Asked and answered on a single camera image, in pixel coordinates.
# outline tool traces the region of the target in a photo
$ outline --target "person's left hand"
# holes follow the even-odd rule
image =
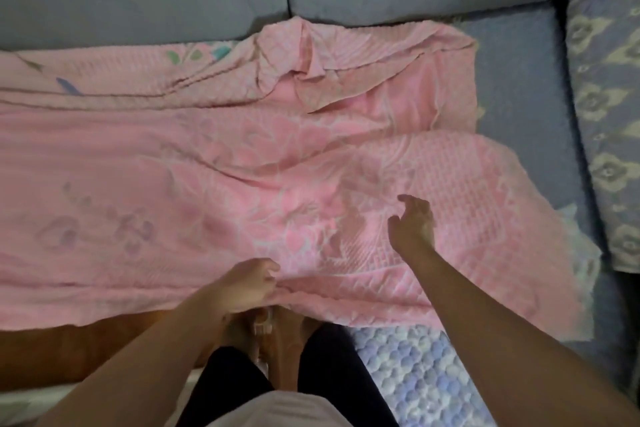
[[[188,301],[210,308],[214,314],[229,314],[254,309],[264,304],[275,290],[273,276],[280,266],[271,259],[250,259],[239,264],[208,286],[202,287]]]

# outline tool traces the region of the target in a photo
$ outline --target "blue leaf print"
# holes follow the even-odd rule
[[[62,89],[64,91],[66,91],[69,95],[74,95],[74,96],[82,96],[83,95],[81,92],[79,92],[77,90],[77,88],[75,86],[73,86],[71,83],[69,83],[64,78],[56,78],[56,81],[62,87]]]
[[[216,61],[220,61],[220,59],[224,58],[231,52],[231,48],[229,46],[220,46],[217,49],[214,49],[211,52],[211,55]]]

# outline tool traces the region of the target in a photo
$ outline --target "black leggings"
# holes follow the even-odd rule
[[[240,350],[213,352],[177,427],[206,427],[249,400],[273,390]],[[387,403],[342,326],[325,323],[300,356],[298,391],[324,397],[353,427],[398,427]]]

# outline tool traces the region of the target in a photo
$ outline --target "floral pillow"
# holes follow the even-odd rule
[[[640,0],[570,0],[566,43],[612,265],[640,273]]]

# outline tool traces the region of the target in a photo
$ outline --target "pink blanket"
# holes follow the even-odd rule
[[[304,314],[437,325],[387,240],[409,193],[448,261],[570,337],[562,224],[474,133],[474,51],[432,22],[294,18],[235,46],[0,54],[0,328],[172,307],[256,256]]]

